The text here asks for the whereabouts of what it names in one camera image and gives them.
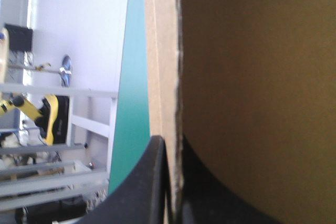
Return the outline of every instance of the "teal board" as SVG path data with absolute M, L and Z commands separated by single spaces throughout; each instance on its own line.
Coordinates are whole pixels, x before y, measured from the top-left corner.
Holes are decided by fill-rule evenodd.
M 109 192 L 128 176 L 150 138 L 144 0 L 128 0 Z

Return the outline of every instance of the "brown cardboard surface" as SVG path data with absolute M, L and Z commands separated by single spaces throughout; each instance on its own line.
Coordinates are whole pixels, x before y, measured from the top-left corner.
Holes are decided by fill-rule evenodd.
M 182 0 L 182 12 L 192 147 L 284 223 L 335 223 L 336 1 Z
M 178 49 L 176 0 L 145 0 L 151 135 L 167 146 L 172 211 L 181 201 L 181 164 L 176 127 Z

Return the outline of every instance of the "black curved object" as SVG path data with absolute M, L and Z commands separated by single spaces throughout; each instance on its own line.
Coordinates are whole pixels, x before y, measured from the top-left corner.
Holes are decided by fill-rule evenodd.
M 183 140 L 183 224 L 278 224 L 226 188 Z
M 124 182 L 77 223 L 163 223 L 167 173 L 164 141 L 159 136 L 153 136 L 138 164 Z

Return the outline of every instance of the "white wall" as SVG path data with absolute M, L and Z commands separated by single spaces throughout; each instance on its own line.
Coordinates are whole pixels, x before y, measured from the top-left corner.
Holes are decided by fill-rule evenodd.
M 72 58 L 73 87 L 117 91 L 121 69 L 127 0 L 33 0 L 35 64 L 50 62 L 59 68 L 65 54 Z M 60 85 L 59 77 L 33 75 L 35 85 Z M 109 101 L 77 99 L 75 113 L 109 123 Z M 106 159 L 106 140 L 89 134 L 90 156 L 97 163 Z M 77 132 L 77 140 L 86 135 Z

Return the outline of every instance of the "yellow robotic arm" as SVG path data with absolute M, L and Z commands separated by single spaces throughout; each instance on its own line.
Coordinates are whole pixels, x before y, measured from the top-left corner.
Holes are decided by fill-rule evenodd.
M 6 114 L 7 112 L 15 108 L 18 108 L 19 110 L 21 110 L 33 121 L 35 121 L 36 119 L 42 116 L 39 110 L 22 95 L 18 95 L 9 100 L 1 101 L 0 102 L 0 116 Z
M 37 109 L 23 95 L 0 102 L 0 116 L 17 108 L 34 121 L 48 145 L 66 142 L 68 130 L 69 98 L 46 95 L 43 106 Z

